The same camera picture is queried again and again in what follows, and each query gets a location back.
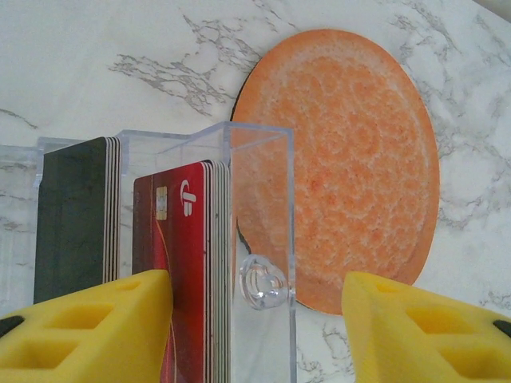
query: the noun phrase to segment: orange polishing pad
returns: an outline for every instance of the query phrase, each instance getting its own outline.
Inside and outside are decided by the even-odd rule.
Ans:
[[[294,129],[301,303],[341,314],[349,270],[417,279],[438,214],[437,147],[418,91],[384,49],[341,30],[288,38],[254,68],[232,119]],[[275,158],[265,161],[271,167]],[[271,190],[259,195],[274,198]],[[263,206],[268,211],[254,203],[236,214],[240,221],[276,215],[273,203]],[[253,252],[275,251],[262,226],[240,230]]]

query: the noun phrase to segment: white marble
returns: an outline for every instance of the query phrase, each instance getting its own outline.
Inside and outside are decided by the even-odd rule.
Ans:
[[[416,286],[511,315],[511,24],[474,2],[1,2],[0,141],[196,132],[229,118],[273,45],[319,27],[388,50],[434,122],[442,200]],[[0,195],[4,231],[15,197]],[[342,318],[299,306],[297,321],[299,381],[354,381]]]

